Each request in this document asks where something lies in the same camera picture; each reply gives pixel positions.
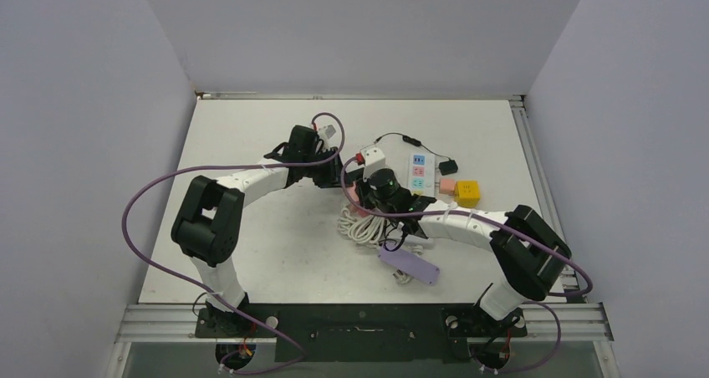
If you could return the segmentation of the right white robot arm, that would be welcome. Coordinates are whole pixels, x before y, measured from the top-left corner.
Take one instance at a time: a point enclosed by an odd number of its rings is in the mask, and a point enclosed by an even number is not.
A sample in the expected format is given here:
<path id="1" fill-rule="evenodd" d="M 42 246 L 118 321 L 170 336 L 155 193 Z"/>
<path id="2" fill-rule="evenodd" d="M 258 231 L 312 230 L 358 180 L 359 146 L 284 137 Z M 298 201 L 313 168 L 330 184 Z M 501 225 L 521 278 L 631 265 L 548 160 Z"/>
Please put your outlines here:
<path id="1" fill-rule="evenodd" d="M 400 227 L 406 235 L 446 239 L 491 252 L 502 277 L 476 302 L 474 327 L 485 335 L 501 329 L 526 301 L 546 299 L 572 252 L 563 239 L 529 206 L 486 212 L 414 194 L 394 172 L 381 169 L 354 182 L 357 203 Z"/>

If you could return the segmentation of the purple power strip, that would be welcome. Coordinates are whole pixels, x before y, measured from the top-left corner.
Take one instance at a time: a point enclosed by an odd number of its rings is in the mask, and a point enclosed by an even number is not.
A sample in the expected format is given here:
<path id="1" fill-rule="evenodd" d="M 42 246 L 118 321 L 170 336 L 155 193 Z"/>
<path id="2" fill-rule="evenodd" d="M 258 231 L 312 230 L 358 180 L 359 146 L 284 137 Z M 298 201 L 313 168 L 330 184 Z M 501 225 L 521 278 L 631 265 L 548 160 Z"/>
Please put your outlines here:
<path id="1" fill-rule="evenodd" d="M 378 258 L 394 269 L 392 276 L 398 285 L 406 285 L 414 280 L 434 285 L 439 279 L 440 269 L 422 257 L 424 252 L 412 251 L 404 246 L 390 252 L 381 247 Z"/>

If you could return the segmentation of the yellow cube plug adapter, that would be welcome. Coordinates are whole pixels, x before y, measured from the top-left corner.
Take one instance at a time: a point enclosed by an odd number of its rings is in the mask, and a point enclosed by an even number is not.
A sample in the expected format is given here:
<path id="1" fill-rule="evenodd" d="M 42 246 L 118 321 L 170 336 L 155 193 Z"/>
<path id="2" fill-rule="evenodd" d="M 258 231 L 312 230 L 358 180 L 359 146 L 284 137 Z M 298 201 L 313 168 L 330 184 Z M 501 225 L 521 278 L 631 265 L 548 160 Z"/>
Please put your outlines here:
<path id="1" fill-rule="evenodd" d="M 480 187 L 477 181 L 456 181 L 454 187 L 455 202 L 465 208 L 476 208 L 481 200 Z"/>

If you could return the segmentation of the white multi-socket power strip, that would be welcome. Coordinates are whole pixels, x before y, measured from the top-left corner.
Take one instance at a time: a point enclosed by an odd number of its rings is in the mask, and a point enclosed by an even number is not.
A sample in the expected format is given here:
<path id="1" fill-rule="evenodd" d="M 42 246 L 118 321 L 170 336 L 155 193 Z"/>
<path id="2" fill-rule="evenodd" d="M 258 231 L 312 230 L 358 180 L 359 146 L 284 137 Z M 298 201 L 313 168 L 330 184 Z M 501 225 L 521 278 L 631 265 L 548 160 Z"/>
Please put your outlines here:
<path id="1" fill-rule="evenodd" d="M 412 194 L 436 196 L 436 156 L 413 151 L 409 157 L 407 188 Z"/>

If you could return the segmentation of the pink cube socket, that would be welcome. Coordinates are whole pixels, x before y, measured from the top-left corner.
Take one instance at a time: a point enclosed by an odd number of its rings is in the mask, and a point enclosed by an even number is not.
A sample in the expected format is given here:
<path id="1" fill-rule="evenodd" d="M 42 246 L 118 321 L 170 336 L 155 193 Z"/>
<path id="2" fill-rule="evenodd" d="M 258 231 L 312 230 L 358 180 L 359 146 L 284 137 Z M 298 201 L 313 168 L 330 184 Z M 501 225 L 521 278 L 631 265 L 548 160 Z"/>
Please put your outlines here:
<path id="1" fill-rule="evenodd" d="M 348 204 L 346 205 L 351 215 L 357 217 L 368 217 L 370 215 L 367 211 L 363 211 L 360 208 L 361 203 L 357 194 L 357 186 L 355 183 L 353 183 L 351 186 L 348 186 L 346 188 L 345 193 L 345 196 L 351 199 L 351 201 L 348 201 Z"/>

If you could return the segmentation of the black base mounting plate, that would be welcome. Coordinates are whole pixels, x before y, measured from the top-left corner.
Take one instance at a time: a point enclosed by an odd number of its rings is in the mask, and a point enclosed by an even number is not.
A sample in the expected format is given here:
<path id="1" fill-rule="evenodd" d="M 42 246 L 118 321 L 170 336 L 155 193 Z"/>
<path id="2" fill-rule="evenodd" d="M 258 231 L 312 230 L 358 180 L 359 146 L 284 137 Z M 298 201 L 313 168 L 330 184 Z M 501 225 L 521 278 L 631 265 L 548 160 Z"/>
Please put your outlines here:
<path id="1" fill-rule="evenodd" d="M 216 353 L 238 346 L 271 347 L 274 359 L 307 362 L 468 362 L 502 349 L 507 338 L 528 334 L 521 309 L 497 322 L 473 304 L 250 304 L 247 313 L 272 320 L 277 336 L 240 316 L 219 317 L 204 307 L 194 335 L 217 340 Z"/>

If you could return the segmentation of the white flat power strip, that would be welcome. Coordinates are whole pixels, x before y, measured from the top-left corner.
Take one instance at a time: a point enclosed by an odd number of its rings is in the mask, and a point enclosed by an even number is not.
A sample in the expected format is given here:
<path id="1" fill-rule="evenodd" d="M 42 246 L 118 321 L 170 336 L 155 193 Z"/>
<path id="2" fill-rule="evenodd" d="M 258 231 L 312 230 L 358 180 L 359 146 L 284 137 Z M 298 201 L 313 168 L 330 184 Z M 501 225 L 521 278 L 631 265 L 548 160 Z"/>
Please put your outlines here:
<path id="1" fill-rule="evenodd" d="M 408 236 L 404 241 L 403 246 L 412 251 L 424 251 L 433 249 L 436 243 L 432 239 L 419 238 L 417 236 Z"/>

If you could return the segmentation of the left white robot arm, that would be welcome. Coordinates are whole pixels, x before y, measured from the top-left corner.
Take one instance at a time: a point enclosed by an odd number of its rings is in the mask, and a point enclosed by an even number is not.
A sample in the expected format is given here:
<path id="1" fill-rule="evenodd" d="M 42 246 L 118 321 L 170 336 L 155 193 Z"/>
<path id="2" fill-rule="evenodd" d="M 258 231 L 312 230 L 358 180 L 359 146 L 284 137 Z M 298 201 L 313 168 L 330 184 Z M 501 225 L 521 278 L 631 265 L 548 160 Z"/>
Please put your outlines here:
<path id="1" fill-rule="evenodd" d="M 337 187 L 343 162 L 329 143 L 333 135 L 332 125 L 319 129 L 296 125 L 288 141 L 264 155 L 256 167 L 216 179 L 196 176 L 191 180 L 171 239 L 210 289 L 206 299 L 208 325 L 219 327 L 229 336 L 250 329 L 248 295 L 232 261 L 243 210 L 304 178 L 320 188 Z"/>

